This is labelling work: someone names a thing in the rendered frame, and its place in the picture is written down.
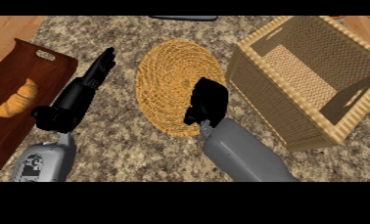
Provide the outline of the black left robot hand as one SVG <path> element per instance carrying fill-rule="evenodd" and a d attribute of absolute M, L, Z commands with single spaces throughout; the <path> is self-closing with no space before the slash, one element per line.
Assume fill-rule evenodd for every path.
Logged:
<path fill-rule="evenodd" d="M 114 48 L 110 47 L 95 59 L 86 74 L 67 85 L 53 104 L 37 106 L 31 110 L 39 129 L 59 133 L 76 129 L 89 110 L 98 87 L 116 66 L 114 58 Z"/>

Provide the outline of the round woven straw placemat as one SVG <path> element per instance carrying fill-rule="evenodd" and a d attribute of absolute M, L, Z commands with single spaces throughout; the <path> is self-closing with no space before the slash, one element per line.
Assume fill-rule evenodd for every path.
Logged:
<path fill-rule="evenodd" d="M 136 72 L 136 100 L 154 127 L 178 137 L 200 134 L 197 123 L 184 123 L 194 86 L 201 78 L 225 84 L 218 60 L 190 40 L 169 40 L 147 53 Z"/>

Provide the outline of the square wicker basket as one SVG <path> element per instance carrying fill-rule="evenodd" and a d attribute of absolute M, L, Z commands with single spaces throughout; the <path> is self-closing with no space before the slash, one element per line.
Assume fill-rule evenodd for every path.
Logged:
<path fill-rule="evenodd" d="M 370 44 L 327 16 L 277 17 L 225 77 L 293 152 L 341 145 L 370 113 Z"/>

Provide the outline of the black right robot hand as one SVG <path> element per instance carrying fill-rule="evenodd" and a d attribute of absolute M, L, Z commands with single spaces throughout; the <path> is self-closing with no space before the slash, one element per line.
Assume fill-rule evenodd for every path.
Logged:
<path fill-rule="evenodd" d="M 184 123 L 193 125 L 210 121 L 216 127 L 225 118 L 228 106 L 228 90 L 216 81 L 201 77 L 193 90 L 191 106 L 185 111 Z"/>

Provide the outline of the golden croissant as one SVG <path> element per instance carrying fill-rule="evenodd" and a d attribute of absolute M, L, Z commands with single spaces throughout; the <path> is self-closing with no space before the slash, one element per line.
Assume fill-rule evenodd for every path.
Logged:
<path fill-rule="evenodd" d="M 37 96 L 37 84 L 28 78 L 27 83 L 18 89 L 18 92 L 9 97 L 8 101 L 0 105 L 0 117 L 9 118 L 24 112 L 31 106 Z"/>

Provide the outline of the flat dark grey object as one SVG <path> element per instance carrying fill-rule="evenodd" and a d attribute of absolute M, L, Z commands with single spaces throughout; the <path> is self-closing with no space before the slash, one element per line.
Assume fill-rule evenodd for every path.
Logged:
<path fill-rule="evenodd" d="M 150 16 L 150 18 L 173 21 L 213 22 L 218 16 Z"/>

